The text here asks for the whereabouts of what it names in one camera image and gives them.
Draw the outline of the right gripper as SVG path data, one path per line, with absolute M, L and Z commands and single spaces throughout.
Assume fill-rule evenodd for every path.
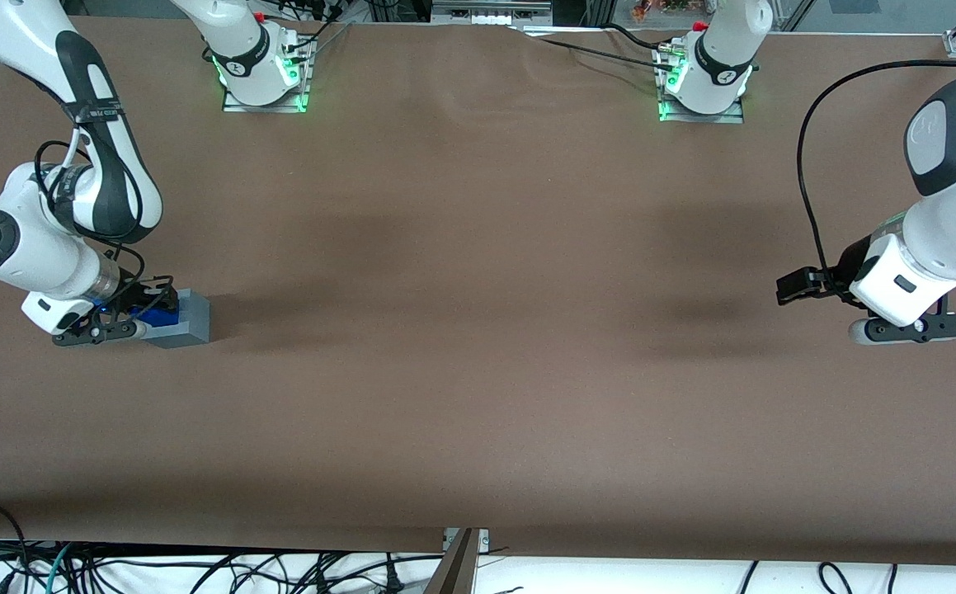
M 116 276 L 71 281 L 55 289 L 29 292 L 21 311 L 52 336 L 66 333 L 75 323 L 104 313 L 134 291 L 134 307 L 113 312 L 113 328 L 157 327 L 159 309 L 177 309 L 172 276 L 153 276 L 140 282 Z

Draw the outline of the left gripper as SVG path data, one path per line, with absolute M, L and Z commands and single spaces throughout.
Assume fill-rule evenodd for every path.
M 956 287 L 956 248 L 918 233 L 885 233 L 855 241 L 837 259 L 848 296 L 893 326 L 910 326 Z M 807 267 L 776 281 L 778 305 L 841 297 L 831 268 Z

